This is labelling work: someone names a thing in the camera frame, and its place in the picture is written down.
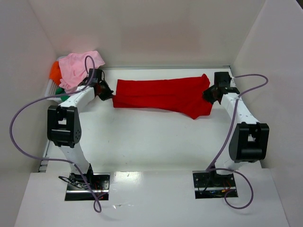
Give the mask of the red t shirt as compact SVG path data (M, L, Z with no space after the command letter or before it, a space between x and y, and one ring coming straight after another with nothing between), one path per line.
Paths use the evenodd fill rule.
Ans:
M114 108L154 108L178 112L192 119L209 116L212 104L203 99L209 78L117 81Z

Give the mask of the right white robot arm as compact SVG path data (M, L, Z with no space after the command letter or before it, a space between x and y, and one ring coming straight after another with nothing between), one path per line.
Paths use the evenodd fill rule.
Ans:
M253 116L236 87L213 85L203 92L203 98L211 104L218 102L232 120L222 148L207 167L207 172L228 175L245 164L266 157L269 126Z

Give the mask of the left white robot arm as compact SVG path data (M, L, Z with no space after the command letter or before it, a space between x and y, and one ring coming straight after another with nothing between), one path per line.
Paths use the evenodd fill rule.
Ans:
M47 137L60 148L65 158L71 161L70 182L74 184L84 183L81 175L86 177L89 184L94 183L92 166L80 146L82 130L79 114L95 97L106 101L113 97L113 90L102 80L71 95L58 106L50 106L47 110Z

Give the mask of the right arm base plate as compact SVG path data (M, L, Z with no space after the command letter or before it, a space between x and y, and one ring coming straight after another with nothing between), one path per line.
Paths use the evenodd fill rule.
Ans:
M207 173L205 171L193 172L193 183L196 199L214 199L238 197L236 183L233 174L219 175L216 171Z

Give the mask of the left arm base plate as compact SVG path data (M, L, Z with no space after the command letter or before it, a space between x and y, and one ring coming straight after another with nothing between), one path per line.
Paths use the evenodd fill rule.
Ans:
M65 201L93 201L94 197L82 179L76 181L75 177L62 177L67 183ZM90 185L99 201L107 201L109 198L110 173L96 173L92 177Z

